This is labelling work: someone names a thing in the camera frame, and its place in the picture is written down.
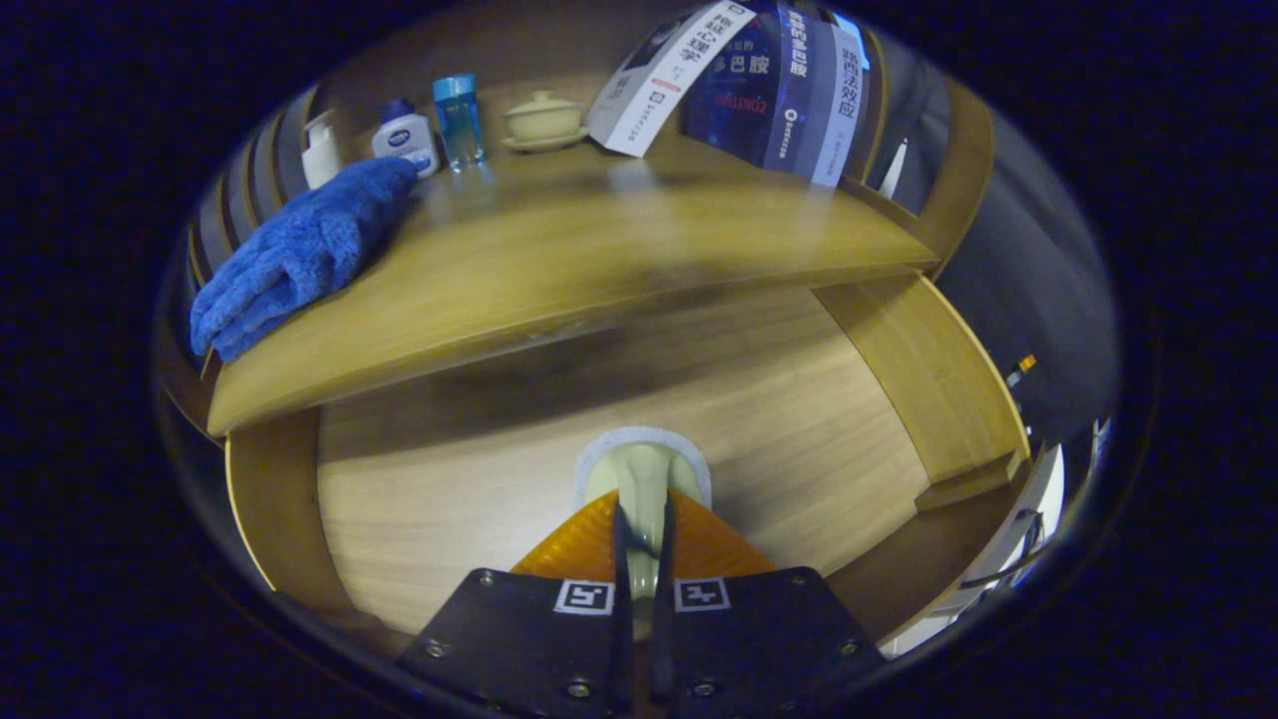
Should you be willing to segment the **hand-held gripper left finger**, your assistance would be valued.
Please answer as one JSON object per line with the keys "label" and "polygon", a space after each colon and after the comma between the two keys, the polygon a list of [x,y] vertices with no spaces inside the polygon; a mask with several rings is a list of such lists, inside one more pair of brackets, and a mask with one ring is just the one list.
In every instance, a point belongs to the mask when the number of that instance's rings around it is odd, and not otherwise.
{"label": "hand-held gripper left finger", "polygon": [[519,570],[470,570],[397,668],[519,718],[633,711],[633,602],[616,492],[588,502]]}

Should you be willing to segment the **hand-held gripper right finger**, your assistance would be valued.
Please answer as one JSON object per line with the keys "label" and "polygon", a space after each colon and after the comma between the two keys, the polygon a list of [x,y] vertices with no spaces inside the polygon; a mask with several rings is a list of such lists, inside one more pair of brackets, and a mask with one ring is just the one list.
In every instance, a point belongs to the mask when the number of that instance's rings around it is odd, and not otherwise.
{"label": "hand-held gripper right finger", "polygon": [[887,659],[826,579],[774,568],[704,504],[668,490],[651,699],[668,715],[838,715]]}

